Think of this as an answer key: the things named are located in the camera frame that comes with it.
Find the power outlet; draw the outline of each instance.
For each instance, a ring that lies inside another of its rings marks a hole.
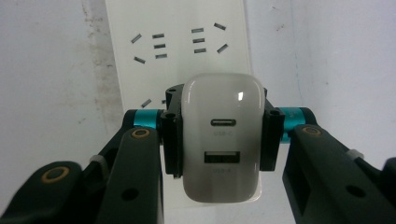
[[[243,0],[107,0],[124,110],[199,73],[251,74]]]

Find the white charger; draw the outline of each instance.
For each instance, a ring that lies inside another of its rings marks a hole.
[[[243,74],[201,74],[183,88],[183,186],[200,203],[239,203],[256,192],[265,95]]]

